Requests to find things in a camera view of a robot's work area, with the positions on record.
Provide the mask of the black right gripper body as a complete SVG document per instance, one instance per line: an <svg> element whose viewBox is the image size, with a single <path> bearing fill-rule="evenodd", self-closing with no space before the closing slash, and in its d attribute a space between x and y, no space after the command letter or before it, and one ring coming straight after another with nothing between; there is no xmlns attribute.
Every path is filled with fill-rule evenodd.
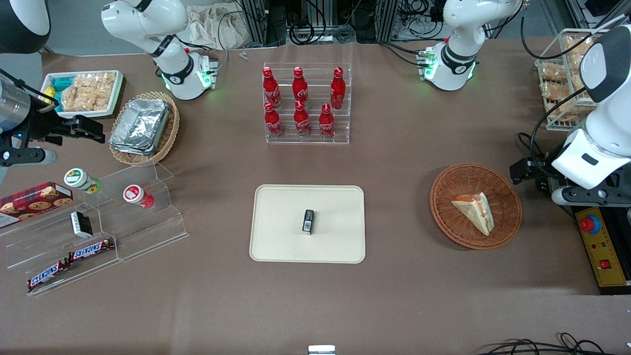
<svg viewBox="0 0 631 355"><path fill-rule="evenodd" d="M31 112L20 124L20 134L27 142L34 140L61 146L63 137L80 139L82 134L74 127L75 122L65 120L53 112Z"/></svg>

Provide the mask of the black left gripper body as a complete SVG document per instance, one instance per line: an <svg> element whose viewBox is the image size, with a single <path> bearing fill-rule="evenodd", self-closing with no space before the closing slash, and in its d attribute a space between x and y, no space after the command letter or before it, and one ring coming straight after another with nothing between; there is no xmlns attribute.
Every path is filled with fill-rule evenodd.
<svg viewBox="0 0 631 355"><path fill-rule="evenodd" d="M543 171L532 171L535 189L539 192L554 192L559 187L559 178L561 178L557 169L552 166L554 156L531 157L543 166Z"/></svg>

